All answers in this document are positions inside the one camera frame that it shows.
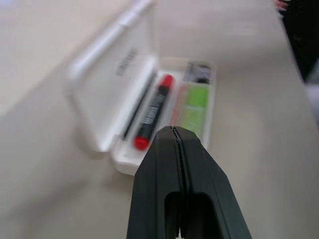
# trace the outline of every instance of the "clamp jaw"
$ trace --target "clamp jaw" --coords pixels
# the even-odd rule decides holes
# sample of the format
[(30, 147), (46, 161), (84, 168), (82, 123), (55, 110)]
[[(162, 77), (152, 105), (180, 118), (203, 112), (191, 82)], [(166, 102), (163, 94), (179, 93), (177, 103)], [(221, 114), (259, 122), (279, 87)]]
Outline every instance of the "clamp jaw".
[(158, 131), (138, 168), (127, 239), (251, 239), (226, 174), (197, 136)]

